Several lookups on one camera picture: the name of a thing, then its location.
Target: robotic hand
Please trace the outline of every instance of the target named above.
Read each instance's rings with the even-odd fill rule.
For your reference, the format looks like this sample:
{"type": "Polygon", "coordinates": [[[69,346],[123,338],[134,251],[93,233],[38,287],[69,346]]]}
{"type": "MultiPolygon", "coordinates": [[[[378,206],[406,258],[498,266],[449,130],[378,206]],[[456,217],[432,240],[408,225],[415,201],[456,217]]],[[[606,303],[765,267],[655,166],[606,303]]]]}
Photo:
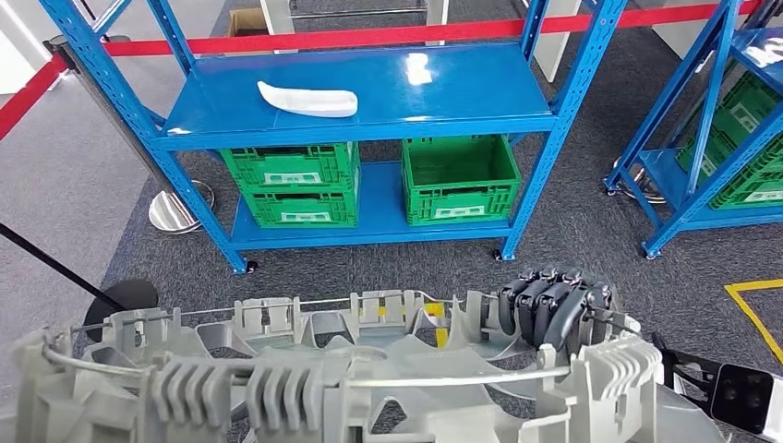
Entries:
{"type": "Polygon", "coordinates": [[[536,348],[544,343],[559,351],[574,325],[594,308],[609,309],[612,289],[579,269],[558,273],[554,267],[526,268],[499,291],[498,321],[507,335],[520,330],[536,348]]]}

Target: cardboard box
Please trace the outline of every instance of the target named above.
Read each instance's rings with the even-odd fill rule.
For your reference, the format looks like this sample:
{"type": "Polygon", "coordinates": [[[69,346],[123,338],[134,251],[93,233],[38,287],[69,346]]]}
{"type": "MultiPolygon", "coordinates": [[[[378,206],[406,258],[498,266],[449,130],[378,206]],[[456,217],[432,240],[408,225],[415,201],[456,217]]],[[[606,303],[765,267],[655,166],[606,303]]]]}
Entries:
{"type": "MultiPolygon", "coordinates": [[[[229,11],[228,37],[269,35],[264,13],[260,7],[246,7],[229,11]]],[[[251,51],[226,55],[272,54],[272,51],[251,51]]]]}

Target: red barrier rope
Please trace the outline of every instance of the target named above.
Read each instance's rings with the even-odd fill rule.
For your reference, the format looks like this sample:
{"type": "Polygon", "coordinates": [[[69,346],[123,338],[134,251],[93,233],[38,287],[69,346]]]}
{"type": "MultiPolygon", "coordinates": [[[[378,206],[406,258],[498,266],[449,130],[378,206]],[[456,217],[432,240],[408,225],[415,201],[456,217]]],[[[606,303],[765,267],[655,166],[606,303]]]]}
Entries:
{"type": "MultiPolygon", "coordinates": [[[[751,14],[762,0],[746,0],[740,14],[751,14]]],[[[717,5],[674,6],[655,9],[623,11],[619,28],[652,26],[681,21],[710,18],[717,5]]],[[[590,15],[545,18],[541,31],[578,32],[587,30],[590,15]]],[[[332,49],[359,46],[379,46],[421,42],[450,42],[516,37],[522,32],[522,20],[478,21],[436,26],[410,26],[379,30],[330,30],[298,34],[265,35],[252,37],[218,37],[191,39],[187,43],[194,54],[223,54],[246,51],[271,51],[275,49],[332,49]]],[[[113,56],[166,55],[171,49],[166,41],[108,42],[104,44],[113,56]]],[[[38,101],[57,76],[66,70],[59,55],[44,65],[27,83],[0,108],[0,140],[38,101]]]]}
{"type": "Polygon", "coordinates": [[[21,120],[24,114],[32,107],[44,92],[52,86],[60,73],[67,69],[66,62],[55,54],[52,60],[43,65],[38,72],[27,82],[24,88],[14,94],[6,104],[0,108],[0,140],[21,120]]]}

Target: blue shelf board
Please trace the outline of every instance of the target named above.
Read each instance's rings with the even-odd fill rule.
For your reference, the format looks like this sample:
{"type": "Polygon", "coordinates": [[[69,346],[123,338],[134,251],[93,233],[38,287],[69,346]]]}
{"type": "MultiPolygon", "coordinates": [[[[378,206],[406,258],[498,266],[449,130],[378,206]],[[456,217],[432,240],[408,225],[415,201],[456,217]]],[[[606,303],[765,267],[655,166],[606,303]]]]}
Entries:
{"type": "Polygon", "coordinates": [[[783,95],[783,28],[738,30],[731,56],[783,95]]]}
{"type": "MultiPolygon", "coordinates": [[[[682,196],[688,181],[688,175],[675,160],[679,152],[680,150],[676,149],[644,150],[639,156],[648,176],[674,210],[677,210],[682,203],[682,196]]],[[[783,222],[783,206],[749,207],[734,210],[714,210],[709,206],[704,206],[684,223],[682,229],[692,231],[773,222],[783,222]]]]}
{"type": "Polygon", "coordinates": [[[243,198],[237,205],[231,247],[237,250],[368,245],[505,237],[509,222],[475,221],[410,226],[400,162],[362,163],[359,223],[355,228],[260,228],[243,198]]]}
{"type": "Polygon", "coordinates": [[[210,57],[163,128],[163,150],[549,131],[557,122],[519,42],[210,57]],[[256,83],[351,90],[358,112],[323,118],[264,101],[256,83]]]}

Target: shelf foot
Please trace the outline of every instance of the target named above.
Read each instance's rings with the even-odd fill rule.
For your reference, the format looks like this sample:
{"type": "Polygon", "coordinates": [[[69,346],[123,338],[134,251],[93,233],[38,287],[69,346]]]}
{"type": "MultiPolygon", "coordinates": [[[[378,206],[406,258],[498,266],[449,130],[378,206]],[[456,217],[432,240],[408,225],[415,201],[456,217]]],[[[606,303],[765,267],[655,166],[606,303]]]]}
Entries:
{"type": "Polygon", "coordinates": [[[247,266],[245,267],[245,273],[252,274],[253,272],[257,271],[259,269],[259,263],[255,260],[249,260],[247,262],[247,266]]]}
{"type": "Polygon", "coordinates": [[[495,258],[496,261],[514,261],[516,259],[516,256],[514,254],[511,254],[509,256],[503,256],[503,254],[500,252],[499,249],[495,249],[492,251],[492,256],[495,258]]]}
{"type": "Polygon", "coordinates": [[[654,251],[654,252],[648,251],[646,242],[642,242],[642,253],[644,254],[644,258],[646,258],[646,259],[648,259],[650,261],[655,260],[656,257],[660,256],[660,251],[659,250],[658,251],[654,251]]]}
{"type": "Polygon", "coordinates": [[[607,182],[607,179],[608,177],[604,177],[601,180],[601,183],[603,183],[604,186],[606,187],[606,190],[604,192],[607,194],[607,196],[614,197],[617,194],[617,191],[619,191],[620,189],[617,187],[617,185],[610,185],[607,182]]]}

